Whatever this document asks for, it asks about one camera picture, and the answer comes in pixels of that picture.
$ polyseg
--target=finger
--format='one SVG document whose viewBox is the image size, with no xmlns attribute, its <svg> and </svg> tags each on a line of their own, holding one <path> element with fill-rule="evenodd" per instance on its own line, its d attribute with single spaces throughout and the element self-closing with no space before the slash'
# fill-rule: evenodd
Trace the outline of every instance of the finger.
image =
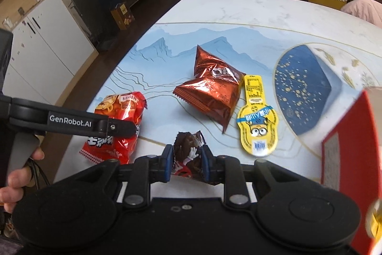
<svg viewBox="0 0 382 255">
<path fill-rule="evenodd" d="M 8 176 L 8 185 L 13 188 L 24 187 L 29 184 L 32 178 L 32 172 L 29 167 L 12 171 Z"/>
<path fill-rule="evenodd" d="M 39 147 L 33 152 L 32 156 L 31 156 L 31 158 L 33 160 L 42 160 L 42 159 L 44 159 L 44 157 L 45 157 L 45 154 L 42 151 L 42 149 Z"/>
<path fill-rule="evenodd" d="M 15 206 L 16 206 L 16 203 L 5 203 L 4 210 L 5 212 L 12 214 L 13 210 L 15 209 Z"/>
<path fill-rule="evenodd" d="M 2 203 L 14 203 L 20 201 L 24 195 L 22 188 L 4 187 L 0 189 L 0 201 Z"/>
</svg>

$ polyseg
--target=black cabinet handle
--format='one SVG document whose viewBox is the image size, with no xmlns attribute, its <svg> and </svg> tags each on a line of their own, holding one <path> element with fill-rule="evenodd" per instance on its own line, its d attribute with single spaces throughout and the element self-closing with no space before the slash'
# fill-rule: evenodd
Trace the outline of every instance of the black cabinet handle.
<svg viewBox="0 0 382 255">
<path fill-rule="evenodd" d="M 33 22 L 36 23 L 37 27 L 38 27 L 39 29 L 41 29 L 41 27 L 40 27 L 40 25 L 37 23 L 37 21 L 36 21 L 34 18 L 32 18 L 32 20 L 33 20 Z"/>
<path fill-rule="evenodd" d="M 36 32 L 34 31 L 33 27 L 31 27 L 31 25 L 29 24 L 29 22 L 27 23 L 28 26 L 30 27 L 30 29 L 32 30 L 33 34 L 36 35 Z"/>
</svg>

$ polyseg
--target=cartoon eye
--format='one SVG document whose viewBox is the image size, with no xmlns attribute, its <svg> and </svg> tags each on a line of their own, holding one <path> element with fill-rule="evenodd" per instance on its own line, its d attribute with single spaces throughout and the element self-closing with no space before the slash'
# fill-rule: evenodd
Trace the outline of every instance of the cartoon eye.
<svg viewBox="0 0 382 255">
<path fill-rule="evenodd" d="M 260 135 L 266 135 L 266 133 L 267 133 L 267 129 L 265 129 L 265 128 L 260 128 L 260 129 L 259 129 L 259 133 L 260 133 Z"/>
<path fill-rule="evenodd" d="M 252 129 L 251 133 L 253 136 L 258 136 L 259 135 L 259 129 Z"/>
</svg>

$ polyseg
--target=brown gift box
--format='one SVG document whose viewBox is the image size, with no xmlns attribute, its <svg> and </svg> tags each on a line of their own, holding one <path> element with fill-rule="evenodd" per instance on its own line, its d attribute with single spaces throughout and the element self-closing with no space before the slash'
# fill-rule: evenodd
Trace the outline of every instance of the brown gift box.
<svg viewBox="0 0 382 255">
<path fill-rule="evenodd" d="M 115 9 L 111 11 L 111 15 L 121 30 L 127 30 L 130 23 L 135 20 L 130 8 L 124 3 L 116 5 Z"/>
</svg>

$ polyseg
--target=black robotic device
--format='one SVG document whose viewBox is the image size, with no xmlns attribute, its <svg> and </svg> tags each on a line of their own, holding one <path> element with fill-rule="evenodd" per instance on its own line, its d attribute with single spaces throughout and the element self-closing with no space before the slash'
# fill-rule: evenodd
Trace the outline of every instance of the black robotic device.
<svg viewBox="0 0 382 255">
<path fill-rule="evenodd" d="M 0 127 L 3 184 L 10 170 L 3 164 L 18 159 L 13 168 L 22 167 L 37 146 L 26 138 L 36 132 L 135 133 L 130 122 L 5 96 Z M 349 244 L 361 215 L 347 196 L 265 160 L 242 165 L 214 157 L 207 144 L 198 152 L 205 181 L 224 184 L 223 200 L 150 199 L 150 184 L 170 180 L 172 145 L 133 164 L 104 161 L 18 203 L 13 222 L 24 243 L 18 254 L 356 254 Z M 122 182 L 128 184 L 117 203 Z"/>
</svg>

